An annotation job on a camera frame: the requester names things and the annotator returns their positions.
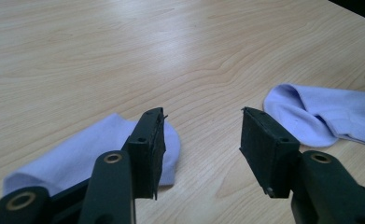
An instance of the wooden table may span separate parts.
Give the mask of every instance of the wooden table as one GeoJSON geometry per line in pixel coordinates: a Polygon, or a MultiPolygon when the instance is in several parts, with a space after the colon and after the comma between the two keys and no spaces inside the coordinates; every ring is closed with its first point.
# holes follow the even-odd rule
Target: wooden table
{"type": "MultiPolygon", "coordinates": [[[[365,91],[365,19],[325,0],[1,0],[0,197],[5,175],[95,121],[163,106],[176,182],[137,200],[138,223],[293,223],[238,150],[240,109],[282,82],[365,91]]],[[[365,186],[364,145],[319,150],[365,186]]]]}

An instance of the table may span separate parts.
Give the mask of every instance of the table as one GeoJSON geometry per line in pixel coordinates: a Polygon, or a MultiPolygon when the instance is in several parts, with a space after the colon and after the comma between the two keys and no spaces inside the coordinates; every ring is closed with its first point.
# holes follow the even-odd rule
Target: table
{"type": "MultiPolygon", "coordinates": [[[[0,1],[2,179],[111,113],[164,107],[176,182],[138,223],[293,223],[238,150],[241,108],[290,82],[365,91],[365,19],[325,0],[0,1]]],[[[365,186],[365,146],[336,156],[365,186]]]]}

